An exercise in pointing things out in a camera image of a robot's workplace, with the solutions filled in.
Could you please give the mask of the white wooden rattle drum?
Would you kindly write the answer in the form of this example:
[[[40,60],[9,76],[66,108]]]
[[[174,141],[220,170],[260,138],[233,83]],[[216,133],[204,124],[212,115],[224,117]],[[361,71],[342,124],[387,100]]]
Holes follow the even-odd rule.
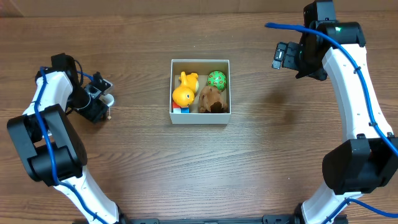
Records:
[[[107,94],[107,95],[101,95],[99,98],[104,104],[107,105],[108,107],[108,115],[107,119],[111,119],[111,107],[114,105],[115,99],[112,94]]]

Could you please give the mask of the green number ball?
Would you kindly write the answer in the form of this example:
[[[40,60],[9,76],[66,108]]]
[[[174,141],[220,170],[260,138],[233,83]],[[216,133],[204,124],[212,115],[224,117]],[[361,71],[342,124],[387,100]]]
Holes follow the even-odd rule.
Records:
[[[226,75],[221,71],[215,70],[208,75],[207,84],[216,87],[219,91],[224,91],[227,86]]]

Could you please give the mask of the brown plush capybara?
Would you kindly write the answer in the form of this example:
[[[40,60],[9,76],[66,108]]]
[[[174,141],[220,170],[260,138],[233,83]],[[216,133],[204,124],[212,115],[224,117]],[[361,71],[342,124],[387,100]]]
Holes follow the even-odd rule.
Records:
[[[200,113],[226,113],[228,104],[221,96],[221,92],[214,86],[205,86],[199,96]]]

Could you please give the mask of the colourful puzzle cube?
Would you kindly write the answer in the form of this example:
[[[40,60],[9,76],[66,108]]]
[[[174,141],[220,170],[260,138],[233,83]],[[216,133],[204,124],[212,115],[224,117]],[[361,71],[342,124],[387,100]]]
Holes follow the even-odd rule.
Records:
[[[176,104],[176,102],[172,102],[172,113],[178,113],[178,114],[180,114],[180,113],[189,113],[190,112],[190,109],[189,109],[189,107],[186,107],[186,108],[182,108],[181,106],[179,106],[178,104]]]

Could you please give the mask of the yellow rubber whale toy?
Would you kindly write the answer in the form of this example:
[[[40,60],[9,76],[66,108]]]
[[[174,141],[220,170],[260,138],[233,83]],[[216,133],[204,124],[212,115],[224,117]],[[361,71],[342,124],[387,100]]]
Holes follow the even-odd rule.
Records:
[[[187,75],[181,72],[180,85],[172,93],[173,101],[181,108],[188,108],[195,101],[195,94],[199,88],[198,74],[191,73]]]

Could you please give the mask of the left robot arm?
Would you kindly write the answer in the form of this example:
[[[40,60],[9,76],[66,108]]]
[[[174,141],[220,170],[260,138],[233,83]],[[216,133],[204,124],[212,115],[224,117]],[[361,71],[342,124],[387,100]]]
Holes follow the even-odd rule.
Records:
[[[68,197],[88,223],[129,223],[90,174],[82,140],[68,119],[75,111],[97,123],[110,117],[114,86],[100,72],[88,75],[79,61],[65,53],[40,67],[37,89],[22,115],[7,130],[29,177]]]

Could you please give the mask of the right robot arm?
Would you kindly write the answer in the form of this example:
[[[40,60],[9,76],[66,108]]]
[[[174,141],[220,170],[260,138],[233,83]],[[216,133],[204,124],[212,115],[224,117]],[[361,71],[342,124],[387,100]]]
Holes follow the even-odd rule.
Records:
[[[303,10],[303,25],[267,23],[295,30],[299,42],[277,44],[272,67],[295,70],[297,78],[330,80],[343,128],[342,143],[322,162],[323,182],[292,215],[266,215],[264,223],[346,223],[342,211],[397,170],[397,138],[379,106],[368,71],[366,40],[357,22],[340,22],[332,1]]]

